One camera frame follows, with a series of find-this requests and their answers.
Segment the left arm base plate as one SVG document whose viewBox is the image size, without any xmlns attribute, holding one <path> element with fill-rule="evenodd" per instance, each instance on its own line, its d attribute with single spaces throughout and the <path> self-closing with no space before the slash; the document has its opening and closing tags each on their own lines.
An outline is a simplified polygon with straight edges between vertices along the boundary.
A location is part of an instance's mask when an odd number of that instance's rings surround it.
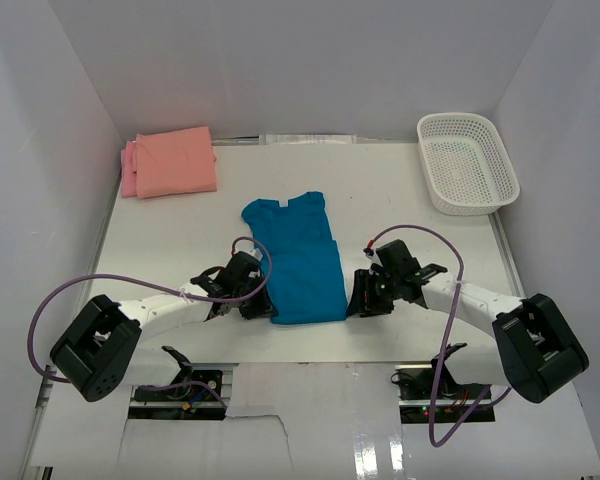
<svg viewBox="0 0 600 480">
<path fill-rule="evenodd" d="M 161 391 L 135 389 L 128 418 L 156 421 L 221 421 L 231 394 L 231 372 L 189 367 L 173 380 L 177 388 Z"/>
</svg>

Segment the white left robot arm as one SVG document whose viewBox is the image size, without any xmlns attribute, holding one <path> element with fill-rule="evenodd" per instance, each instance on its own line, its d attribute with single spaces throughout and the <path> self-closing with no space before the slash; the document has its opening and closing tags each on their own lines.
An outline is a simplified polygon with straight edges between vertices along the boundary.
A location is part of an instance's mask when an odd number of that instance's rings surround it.
<svg viewBox="0 0 600 480">
<path fill-rule="evenodd" d="M 123 383 L 157 386 L 168 398 L 182 398 L 192 378 L 186 357 L 172 347 L 157 351 L 140 344 L 233 309 L 245 320 L 275 316 L 265 280 L 262 262 L 239 251 L 226 266 L 203 271 L 173 294 L 120 302 L 95 296 L 52 347 L 51 360 L 88 402 Z"/>
</svg>

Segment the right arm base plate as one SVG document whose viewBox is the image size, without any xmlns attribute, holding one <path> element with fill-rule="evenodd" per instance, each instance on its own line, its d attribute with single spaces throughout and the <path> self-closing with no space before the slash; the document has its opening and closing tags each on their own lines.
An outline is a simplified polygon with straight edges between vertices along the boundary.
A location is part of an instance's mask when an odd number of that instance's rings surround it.
<svg viewBox="0 0 600 480">
<path fill-rule="evenodd" d="M 398 366 L 391 375 L 390 382 L 398 389 L 403 425 L 428 423 L 434 373 L 430 364 L 406 364 Z M 481 384 L 458 384 L 443 373 L 438 387 L 435 421 L 449 425 L 455 423 L 484 389 Z"/>
</svg>

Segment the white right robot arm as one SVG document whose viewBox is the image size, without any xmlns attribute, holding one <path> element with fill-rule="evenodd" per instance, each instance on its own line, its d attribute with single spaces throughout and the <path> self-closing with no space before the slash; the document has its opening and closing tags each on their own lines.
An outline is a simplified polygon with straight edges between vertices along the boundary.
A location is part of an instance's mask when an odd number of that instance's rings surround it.
<svg viewBox="0 0 600 480">
<path fill-rule="evenodd" d="M 435 356 L 444 363 L 431 374 L 439 396 L 455 398 L 468 384 L 498 385 L 539 404 L 589 368 L 588 355 L 550 297 L 502 295 L 460 281 L 441 265 L 421 265 L 401 240 L 365 254 L 371 264 L 354 273 L 347 316 L 388 315 L 402 300 L 452 314 L 492 338 L 486 348 L 468 352 L 459 343 Z"/>
</svg>

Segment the blue t shirt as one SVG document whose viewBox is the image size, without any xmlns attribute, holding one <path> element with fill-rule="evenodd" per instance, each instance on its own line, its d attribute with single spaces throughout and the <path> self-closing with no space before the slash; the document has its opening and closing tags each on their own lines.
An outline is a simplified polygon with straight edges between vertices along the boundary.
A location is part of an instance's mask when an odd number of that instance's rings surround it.
<svg viewBox="0 0 600 480">
<path fill-rule="evenodd" d="M 279 326 L 343 321 L 347 297 L 338 245 L 333 239 L 324 195 L 310 191 L 282 206 L 258 199 L 242 211 L 252 237 L 267 252 L 262 266 Z"/>
</svg>

